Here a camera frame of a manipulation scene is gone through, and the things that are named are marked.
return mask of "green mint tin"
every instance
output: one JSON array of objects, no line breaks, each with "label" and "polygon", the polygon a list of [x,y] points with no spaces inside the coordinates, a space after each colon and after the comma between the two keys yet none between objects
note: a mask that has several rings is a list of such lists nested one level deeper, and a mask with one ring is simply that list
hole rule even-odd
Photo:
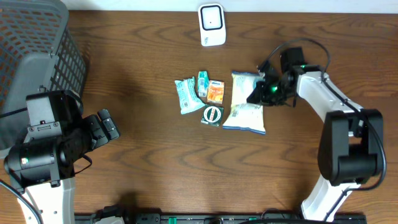
[{"label": "green mint tin", "polygon": [[200,122],[219,127],[223,119],[223,113],[224,108],[222,107],[206,105]]}]

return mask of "cable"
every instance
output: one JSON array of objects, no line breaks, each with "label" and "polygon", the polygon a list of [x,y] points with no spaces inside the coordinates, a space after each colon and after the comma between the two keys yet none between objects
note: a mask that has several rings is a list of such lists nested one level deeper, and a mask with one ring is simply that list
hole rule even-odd
[{"label": "cable", "polygon": [[79,104],[79,110],[80,110],[80,115],[83,115],[83,102],[81,101],[81,98],[74,92],[71,90],[65,90],[64,93],[70,97],[72,97],[74,100],[76,100]]},{"label": "cable", "polygon": [[358,109],[356,109],[353,105],[351,105],[348,102],[348,99],[344,99],[343,97],[341,97],[334,89],[332,89],[332,87],[327,83],[327,78],[325,79],[323,77],[323,74],[321,74],[321,79],[323,80],[322,82],[325,84],[325,86],[339,99],[341,100],[346,106],[348,106],[351,110],[353,110],[357,116],[364,121],[365,125],[368,127],[368,131],[372,132],[372,134],[374,135],[374,137],[376,138],[376,142],[377,145],[379,146],[380,149],[380,154],[381,154],[381,159],[382,159],[382,171],[381,171],[381,175],[379,177],[379,180],[373,184],[372,186],[369,187],[361,187],[358,189],[345,189],[344,191],[342,191],[341,195],[338,197],[337,201],[333,204],[332,208],[329,210],[329,212],[326,213],[325,218],[323,219],[324,221],[326,221],[329,216],[331,215],[331,213],[333,213],[333,211],[336,209],[336,207],[338,206],[338,204],[341,202],[341,200],[344,198],[344,196],[347,196],[347,193],[350,191],[366,191],[366,190],[373,190],[376,189],[378,186],[381,185],[381,183],[383,182],[384,178],[386,177],[386,172],[387,172],[387,162],[386,162],[386,153],[384,152],[384,147],[383,147],[383,143],[380,139],[380,136],[377,134],[376,130],[374,129],[373,125],[369,122],[369,120],[363,116]]},{"label": "cable", "polygon": [[209,224],[214,224],[217,221],[219,222],[219,224],[224,224],[224,221],[222,218],[216,218],[216,219],[210,221]]},{"label": "cable", "polygon": [[19,192],[16,189],[14,189],[13,187],[8,185],[1,179],[0,179],[0,185],[2,185],[4,188],[9,190],[12,194],[14,194],[19,200],[21,200],[21,202],[23,202],[29,208],[29,210],[35,216],[38,224],[43,224],[43,220],[42,220],[42,217],[40,216],[39,212],[33,207],[33,205],[31,203],[29,203],[21,194],[19,194]]},{"label": "cable", "polygon": [[88,156],[86,156],[86,155],[83,155],[83,158],[84,158],[85,160],[87,160],[90,164],[89,164],[88,166],[86,166],[85,168],[83,168],[81,171],[76,172],[75,175],[78,174],[78,173],[83,172],[85,169],[88,169],[89,167],[91,167],[91,165],[93,165],[93,161],[91,160],[90,157],[88,157]]},{"label": "cable", "polygon": [[24,112],[25,110],[27,110],[27,108],[22,108],[22,109],[14,110],[14,111],[11,111],[11,112],[8,112],[8,113],[5,113],[5,114],[0,114],[0,119],[8,117],[8,116],[11,116],[11,115],[14,115],[14,114],[18,114],[20,112]]},{"label": "cable", "polygon": [[286,218],[284,214],[278,209],[278,208],[267,208],[262,214],[261,214],[261,219],[264,219],[264,215],[267,214],[269,211],[274,210],[280,213],[283,218]]},{"label": "cable", "polygon": [[339,100],[341,100],[341,102],[342,102],[344,105],[346,105],[346,106],[349,107],[351,110],[353,110],[354,113],[357,115],[357,117],[358,117],[359,119],[361,119],[361,120],[364,121],[365,125],[368,127],[368,131],[372,132],[372,134],[373,134],[374,137],[376,138],[376,142],[377,142],[377,145],[378,145],[378,147],[379,147],[379,149],[380,149],[380,154],[381,154],[381,159],[382,159],[382,172],[381,172],[381,175],[380,175],[380,177],[379,177],[379,180],[378,180],[374,185],[372,185],[372,186],[370,186],[370,187],[361,187],[361,188],[358,188],[358,189],[346,189],[346,190],[344,190],[344,191],[341,193],[341,195],[338,197],[338,199],[337,199],[337,201],[335,202],[335,204],[334,204],[334,205],[332,206],[332,208],[329,210],[329,212],[326,213],[326,217],[325,217],[325,219],[324,219],[324,221],[326,221],[326,220],[329,218],[329,216],[331,215],[331,213],[336,209],[336,207],[338,206],[338,204],[341,202],[341,200],[343,199],[343,197],[346,196],[347,193],[348,193],[349,191],[354,191],[354,190],[356,190],[356,191],[373,190],[373,189],[375,189],[375,188],[377,188],[378,186],[381,185],[381,183],[383,182],[384,178],[386,177],[386,172],[387,172],[386,155],[385,155],[385,152],[384,152],[384,146],[383,146],[383,143],[382,143],[382,141],[381,141],[381,139],[380,139],[380,136],[377,134],[376,130],[374,129],[373,125],[369,122],[369,120],[368,120],[365,116],[363,116],[363,115],[359,112],[358,109],[356,109],[353,105],[351,105],[351,104],[349,103],[349,99],[344,99],[344,98],[343,98],[342,96],[340,96],[334,89],[332,89],[332,87],[328,84],[328,82],[327,82],[328,79],[325,78],[325,72],[326,72],[326,70],[327,70],[327,68],[329,67],[329,64],[330,64],[330,62],[331,62],[331,55],[330,55],[328,49],[327,49],[325,46],[323,46],[321,43],[317,42],[316,40],[309,39],[309,38],[305,38],[305,37],[286,41],[286,42],[284,42],[283,44],[280,44],[278,47],[276,47],[276,48],[268,55],[267,59],[263,62],[263,65],[265,65],[265,63],[268,62],[268,61],[271,59],[271,57],[272,57],[279,49],[281,49],[282,47],[285,47],[286,45],[289,45],[289,44],[291,44],[291,43],[299,42],[299,41],[303,41],[303,40],[304,40],[304,41],[309,41],[309,42],[311,42],[311,43],[313,43],[313,44],[316,44],[316,45],[318,45],[319,47],[321,47],[321,48],[325,51],[328,61],[327,61],[326,65],[325,65],[325,68],[323,68],[323,69],[321,70],[321,80],[322,80],[322,83],[323,83],[323,84],[324,84],[324,85],[325,85],[325,86],[326,86],[326,87],[327,87]]},{"label": "cable", "polygon": [[293,40],[288,40],[288,41],[284,42],[283,44],[280,44],[278,47],[276,47],[276,48],[268,55],[267,59],[265,59],[265,61],[264,61],[262,64],[264,65],[266,62],[268,62],[268,61],[271,59],[271,57],[272,57],[276,52],[278,52],[278,50],[281,49],[282,47],[285,47],[285,46],[287,46],[287,45],[289,45],[289,44],[296,43],[296,42],[300,42],[300,41],[308,41],[308,42],[311,42],[311,43],[313,43],[313,44],[318,45],[320,48],[322,48],[322,49],[325,51],[326,56],[327,56],[327,58],[328,58],[328,62],[326,63],[325,68],[322,70],[322,73],[325,73],[326,70],[327,70],[328,67],[329,67],[330,62],[331,62],[331,55],[330,55],[328,49],[327,49],[325,46],[323,46],[321,43],[319,43],[318,41],[313,40],[313,39],[310,39],[310,38],[306,38],[306,37],[297,38],[297,39],[293,39]]},{"label": "cable", "polygon": [[250,221],[241,222],[239,224],[258,224],[258,223],[333,224],[325,221],[301,220],[301,219],[289,219],[289,218],[268,218],[263,220],[250,220]]}]

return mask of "small box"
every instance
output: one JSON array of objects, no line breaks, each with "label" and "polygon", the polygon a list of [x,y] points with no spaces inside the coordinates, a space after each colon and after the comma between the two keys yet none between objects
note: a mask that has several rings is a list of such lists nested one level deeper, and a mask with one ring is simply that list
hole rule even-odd
[{"label": "small box", "polygon": [[223,114],[224,108],[206,105],[200,122],[218,128],[221,124],[221,120],[223,119]]},{"label": "small box", "polygon": [[223,103],[224,97],[224,82],[210,80],[209,89],[207,93],[207,101],[212,103]]},{"label": "small box", "polygon": [[198,74],[198,95],[199,97],[206,97],[207,90],[209,89],[209,77],[206,71],[199,72]]}]

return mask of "orange snack package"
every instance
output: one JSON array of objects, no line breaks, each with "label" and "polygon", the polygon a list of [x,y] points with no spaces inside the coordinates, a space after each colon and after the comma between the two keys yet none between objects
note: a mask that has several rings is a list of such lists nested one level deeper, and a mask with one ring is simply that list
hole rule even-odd
[{"label": "orange snack package", "polygon": [[223,103],[224,82],[210,80],[209,90],[207,92],[207,101],[212,103]]}]

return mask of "snack bag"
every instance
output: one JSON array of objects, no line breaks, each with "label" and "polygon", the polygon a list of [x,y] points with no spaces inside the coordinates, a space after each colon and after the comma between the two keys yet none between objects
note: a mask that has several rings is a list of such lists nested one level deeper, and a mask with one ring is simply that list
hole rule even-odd
[{"label": "snack bag", "polygon": [[178,97],[180,98],[181,114],[191,113],[205,106],[195,93],[195,77],[187,80],[175,80]]},{"label": "snack bag", "polygon": [[240,129],[266,134],[262,120],[262,106],[252,103],[232,106],[231,113],[223,124],[223,129]]},{"label": "snack bag", "polygon": [[248,72],[232,72],[231,113],[223,124],[223,129],[249,130],[258,134],[266,134],[264,128],[262,106],[247,103],[247,97],[253,92],[258,81],[264,80],[258,74]]},{"label": "snack bag", "polygon": [[223,103],[224,82],[210,80],[207,93],[207,101],[212,103]]}]

